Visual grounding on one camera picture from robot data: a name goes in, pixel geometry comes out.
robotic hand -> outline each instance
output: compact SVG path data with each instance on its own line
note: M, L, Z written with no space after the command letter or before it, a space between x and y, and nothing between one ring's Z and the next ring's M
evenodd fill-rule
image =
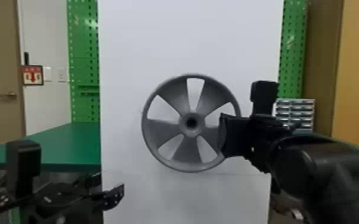
M297 135L271 116L278 84L253 83L250 117L221 114L223 155L243 156L271 173L272 192L301 199L314 223L359 223L359 150L331 139Z

red sign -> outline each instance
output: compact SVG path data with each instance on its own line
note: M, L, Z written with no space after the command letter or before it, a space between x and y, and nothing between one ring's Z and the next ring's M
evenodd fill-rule
M26 86L42 86L44 84L42 66L22 66L22 75Z

green shelving rack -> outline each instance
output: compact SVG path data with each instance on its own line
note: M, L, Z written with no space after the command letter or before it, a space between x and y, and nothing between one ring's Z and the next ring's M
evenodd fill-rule
M96 0L67 0L72 122L100 122Z
M307 32L308 0L284 0L279 98L301 98Z

white backdrop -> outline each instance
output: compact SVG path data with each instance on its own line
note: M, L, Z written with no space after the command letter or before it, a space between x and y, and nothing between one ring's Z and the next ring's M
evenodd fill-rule
M158 84L202 73L226 85L248 116L250 84L277 80L283 0L99 0L98 7L103 188L126 184L105 223L266 223L269 175L242 158L203 173L170 170L147 149L141 113Z

green table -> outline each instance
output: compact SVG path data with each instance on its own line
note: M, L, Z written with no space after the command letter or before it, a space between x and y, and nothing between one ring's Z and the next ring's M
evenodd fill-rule
M101 170L100 125L69 123L30 135L42 147L42 171L94 172ZM0 144L0 170L5 169L5 144Z

